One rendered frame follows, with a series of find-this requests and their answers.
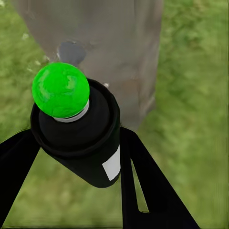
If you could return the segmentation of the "pesticide atomizer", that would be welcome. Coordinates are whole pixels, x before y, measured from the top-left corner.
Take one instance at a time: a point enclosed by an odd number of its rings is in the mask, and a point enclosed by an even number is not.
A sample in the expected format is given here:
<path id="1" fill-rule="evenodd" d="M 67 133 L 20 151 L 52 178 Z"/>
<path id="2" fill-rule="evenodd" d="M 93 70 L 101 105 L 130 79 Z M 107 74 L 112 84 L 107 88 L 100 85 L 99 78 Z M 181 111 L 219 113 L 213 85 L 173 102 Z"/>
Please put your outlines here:
<path id="1" fill-rule="evenodd" d="M 42 149 L 97 188 L 121 175 L 120 108 L 108 87 L 78 68 L 86 56 L 76 42 L 60 42 L 60 62 L 44 66 L 32 86 L 31 131 Z"/>

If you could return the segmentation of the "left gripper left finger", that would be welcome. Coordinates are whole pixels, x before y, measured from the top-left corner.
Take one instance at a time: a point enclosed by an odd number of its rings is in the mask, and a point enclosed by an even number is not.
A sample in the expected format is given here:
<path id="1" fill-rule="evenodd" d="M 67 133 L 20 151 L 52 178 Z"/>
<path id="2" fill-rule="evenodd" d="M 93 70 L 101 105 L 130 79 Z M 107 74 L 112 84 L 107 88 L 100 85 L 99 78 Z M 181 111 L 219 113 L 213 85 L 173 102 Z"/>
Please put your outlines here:
<path id="1" fill-rule="evenodd" d="M 0 229 L 39 149 L 31 129 L 0 144 Z"/>

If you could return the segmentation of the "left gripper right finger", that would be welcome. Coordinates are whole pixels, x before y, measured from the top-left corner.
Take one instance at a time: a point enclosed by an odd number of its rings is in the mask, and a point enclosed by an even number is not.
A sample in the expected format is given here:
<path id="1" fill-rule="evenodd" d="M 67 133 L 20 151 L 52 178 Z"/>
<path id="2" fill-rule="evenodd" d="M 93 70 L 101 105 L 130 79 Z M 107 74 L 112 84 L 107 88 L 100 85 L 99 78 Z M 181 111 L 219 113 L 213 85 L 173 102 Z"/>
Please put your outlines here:
<path id="1" fill-rule="evenodd" d="M 132 130 L 120 129 L 123 229 L 200 229 L 141 139 Z M 149 213 L 138 210 L 131 159 Z"/>

